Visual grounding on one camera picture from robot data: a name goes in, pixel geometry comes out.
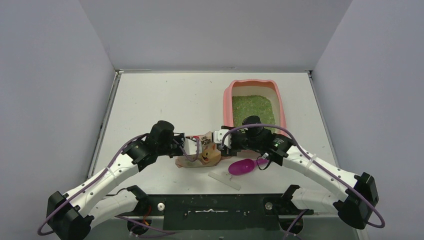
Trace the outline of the purple litter scoop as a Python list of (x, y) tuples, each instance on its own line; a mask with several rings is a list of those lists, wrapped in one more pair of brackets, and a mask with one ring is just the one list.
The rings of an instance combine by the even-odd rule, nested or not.
[(256, 167), (265, 165), (269, 161), (267, 159), (258, 159), (253, 160), (250, 158), (245, 158), (236, 162), (233, 162), (228, 167), (228, 172), (233, 176), (241, 176), (252, 172)]

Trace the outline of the beige cat litter bag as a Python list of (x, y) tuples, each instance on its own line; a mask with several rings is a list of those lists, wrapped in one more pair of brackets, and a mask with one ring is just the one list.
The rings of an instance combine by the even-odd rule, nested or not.
[(213, 133), (211, 131), (201, 135), (189, 135), (186, 137), (197, 136), (200, 138), (202, 144), (202, 153), (200, 155), (187, 155), (178, 156), (175, 159), (175, 165), (178, 168), (203, 168), (216, 166), (222, 159), (221, 152), (218, 150), (217, 145), (213, 142)]

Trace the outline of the white bag clip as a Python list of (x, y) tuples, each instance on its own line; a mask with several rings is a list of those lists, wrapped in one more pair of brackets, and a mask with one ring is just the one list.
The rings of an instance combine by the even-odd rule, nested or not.
[(232, 181), (232, 175), (229, 172), (222, 171), (221, 173), (217, 173), (210, 171), (208, 172), (208, 176), (237, 191), (241, 189), (241, 185)]

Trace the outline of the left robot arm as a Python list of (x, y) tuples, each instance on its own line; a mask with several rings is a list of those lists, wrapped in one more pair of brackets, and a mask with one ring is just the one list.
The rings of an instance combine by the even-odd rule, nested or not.
[(149, 133), (137, 135), (119, 148), (103, 170), (68, 190), (51, 194), (47, 200), (43, 225), (51, 228), (61, 240), (83, 240), (96, 223), (99, 214), (92, 213), (96, 204), (126, 179), (155, 163), (160, 156), (182, 156), (187, 141), (184, 133), (175, 133), (165, 120), (154, 124)]

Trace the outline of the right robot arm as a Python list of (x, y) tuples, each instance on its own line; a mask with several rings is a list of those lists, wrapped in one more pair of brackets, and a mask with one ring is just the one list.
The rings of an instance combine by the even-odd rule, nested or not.
[(262, 123), (258, 116), (252, 115), (241, 126), (223, 125), (212, 133), (212, 141), (222, 156), (236, 156), (242, 150), (253, 151), (269, 163), (294, 170), (325, 189), (310, 190), (291, 185), (281, 199), (286, 213), (293, 214), (297, 210), (330, 213), (358, 230), (386, 225), (376, 209), (379, 195), (372, 175), (349, 172), (328, 163), (305, 150), (284, 127)]

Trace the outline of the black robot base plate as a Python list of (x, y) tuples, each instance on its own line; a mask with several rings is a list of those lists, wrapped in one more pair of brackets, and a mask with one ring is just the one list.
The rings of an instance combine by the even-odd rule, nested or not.
[(277, 231), (281, 218), (301, 212), (281, 193), (267, 194), (151, 194), (124, 216), (163, 221), (166, 231)]

